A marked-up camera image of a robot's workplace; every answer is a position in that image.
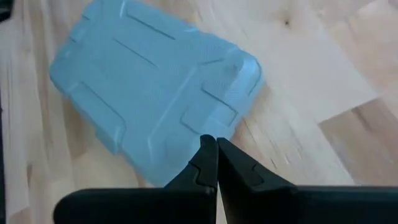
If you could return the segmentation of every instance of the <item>light wood surface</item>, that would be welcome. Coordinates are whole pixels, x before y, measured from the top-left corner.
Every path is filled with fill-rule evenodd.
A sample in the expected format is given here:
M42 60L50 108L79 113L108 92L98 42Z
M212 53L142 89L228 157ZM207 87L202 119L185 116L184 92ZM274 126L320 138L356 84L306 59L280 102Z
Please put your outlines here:
M9 223L51 223L88 187L145 187L49 80L89 0L16 0L0 24ZM233 142L295 184L398 184L397 0L146 0L237 43L265 70ZM218 223L225 223L219 203Z

